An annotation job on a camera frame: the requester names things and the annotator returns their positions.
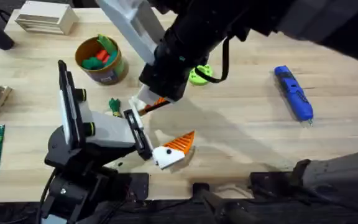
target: black mount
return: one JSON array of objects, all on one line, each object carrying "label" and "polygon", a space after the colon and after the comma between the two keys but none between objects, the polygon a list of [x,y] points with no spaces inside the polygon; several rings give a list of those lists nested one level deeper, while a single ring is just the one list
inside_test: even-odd
[{"label": "black mount", "polygon": [[[59,60],[58,64],[67,125],[57,128],[48,142],[45,163],[55,170],[46,188],[49,194],[41,201],[41,217],[52,214],[66,219],[67,223],[76,223],[92,215],[103,201],[124,201],[129,194],[135,195],[136,200],[145,200],[149,193],[147,173],[119,174],[103,166],[136,150],[140,152],[138,145],[101,147],[86,142],[86,137],[95,135],[96,130],[94,123],[83,123],[78,106],[86,101],[86,91],[74,87],[73,77],[63,61]],[[129,124],[131,129],[138,127]]]}]

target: wooden tabletop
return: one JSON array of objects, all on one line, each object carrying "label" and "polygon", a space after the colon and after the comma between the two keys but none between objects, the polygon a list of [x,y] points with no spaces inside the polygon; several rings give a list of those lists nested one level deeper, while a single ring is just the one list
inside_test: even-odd
[{"label": "wooden tabletop", "polygon": [[[0,50],[0,84],[14,90],[0,113],[6,125],[0,166],[0,202],[36,201],[52,171],[44,164],[49,136],[61,125],[58,109],[58,59],[85,88],[92,110],[111,114],[108,101],[122,108],[140,87],[144,62],[100,9],[75,9],[80,21],[70,35],[26,33],[14,19],[6,32],[13,49]],[[159,16],[164,27],[174,14]],[[119,44],[129,74],[119,84],[101,86],[74,61],[82,41],[102,33]],[[221,47],[209,58],[221,73]],[[314,108],[314,126],[293,119],[272,70],[287,65]],[[225,82],[188,85],[175,105],[147,114],[144,123],[155,146],[196,130],[194,150],[161,171],[132,153],[108,164],[120,172],[148,172],[150,198],[187,198],[193,182],[209,182],[223,196],[248,197],[250,172],[291,170],[302,159],[330,159],[358,152],[358,61],[282,34],[269,38],[251,32],[244,43],[230,42],[230,72]]]}]

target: gray object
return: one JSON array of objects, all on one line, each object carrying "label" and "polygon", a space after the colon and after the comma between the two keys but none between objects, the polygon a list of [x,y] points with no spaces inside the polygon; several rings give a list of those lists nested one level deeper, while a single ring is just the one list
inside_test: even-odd
[{"label": "gray object", "polygon": [[358,0],[297,0],[277,30],[296,39],[319,42],[358,13]]},{"label": "gray object", "polygon": [[305,186],[321,184],[358,185],[358,153],[330,159],[311,161],[303,174]]}]

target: white box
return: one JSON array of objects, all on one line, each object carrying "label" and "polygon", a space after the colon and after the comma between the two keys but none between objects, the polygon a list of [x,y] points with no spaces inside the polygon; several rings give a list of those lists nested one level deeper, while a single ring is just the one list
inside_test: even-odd
[{"label": "white box", "polygon": [[68,35],[78,17],[69,4],[26,1],[16,22],[27,32]]}]

